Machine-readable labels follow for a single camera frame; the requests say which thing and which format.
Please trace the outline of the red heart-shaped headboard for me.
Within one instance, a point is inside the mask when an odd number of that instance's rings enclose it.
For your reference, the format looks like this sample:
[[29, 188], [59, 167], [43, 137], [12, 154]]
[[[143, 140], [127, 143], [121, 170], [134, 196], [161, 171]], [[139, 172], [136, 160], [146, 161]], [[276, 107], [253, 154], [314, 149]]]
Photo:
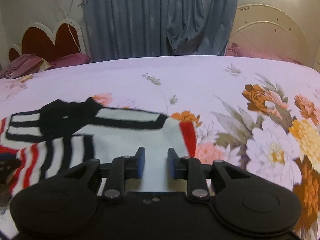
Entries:
[[9, 47], [9, 61], [24, 54], [35, 54], [48, 62], [67, 55], [85, 54], [85, 44], [80, 25], [72, 19], [61, 20], [54, 30], [44, 24], [34, 22], [22, 35], [19, 45]]

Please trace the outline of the pink pillow at cream headboard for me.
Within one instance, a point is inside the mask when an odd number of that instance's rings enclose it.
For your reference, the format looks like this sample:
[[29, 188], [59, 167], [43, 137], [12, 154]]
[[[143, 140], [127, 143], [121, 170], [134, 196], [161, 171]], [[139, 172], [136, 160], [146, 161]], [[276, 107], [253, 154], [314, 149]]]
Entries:
[[300, 61], [286, 57], [279, 56], [272, 53], [265, 52], [255, 52], [249, 50], [247, 48], [241, 47], [236, 43], [232, 43], [229, 45], [225, 51], [225, 56], [233, 56], [233, 57], [250, 57], [250, 58], [258, 58], [258, 59], [267, 59], [267, 60], [276, 60], [276, 61], [284, 61], [291, 62], [298, 65], [303, 65]]

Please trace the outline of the pink floral bed sheet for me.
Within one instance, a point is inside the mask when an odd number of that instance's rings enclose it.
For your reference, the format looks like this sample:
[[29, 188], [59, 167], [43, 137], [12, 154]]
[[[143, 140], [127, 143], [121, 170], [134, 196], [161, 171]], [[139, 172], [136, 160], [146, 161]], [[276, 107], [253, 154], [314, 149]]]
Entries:
[[284, 61], [172, 56], [98, 62], [1, 80], [1, 121], [55, 101], [196, 124], [195, 157], [222, 158], [293, 191], [295, 232], [319, 238], [319, 73]]

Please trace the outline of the blue centre curtain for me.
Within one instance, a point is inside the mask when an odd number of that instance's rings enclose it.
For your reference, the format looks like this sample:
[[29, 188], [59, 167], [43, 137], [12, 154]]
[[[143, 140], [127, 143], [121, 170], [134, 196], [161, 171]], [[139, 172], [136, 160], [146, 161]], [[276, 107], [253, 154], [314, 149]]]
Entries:
[[84, 0], [93, 61], [223, 55], [238, 0]]

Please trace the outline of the striped knit child sweater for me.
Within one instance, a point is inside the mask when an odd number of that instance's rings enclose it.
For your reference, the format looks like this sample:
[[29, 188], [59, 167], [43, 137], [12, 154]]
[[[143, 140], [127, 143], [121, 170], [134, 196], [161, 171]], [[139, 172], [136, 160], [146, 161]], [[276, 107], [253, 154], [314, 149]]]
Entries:
[[41, 109], [12, 114], [1, 121], [1, 159], [21, 164], [9, 180], [9, 191], [21, 190], [90, 159], [110, 163], [143, 147], [146, 159], [138, 191], [169, 190], [165, 162], [173, 148], [194, 156], [196, 124], [165, 114], [55, 100]]

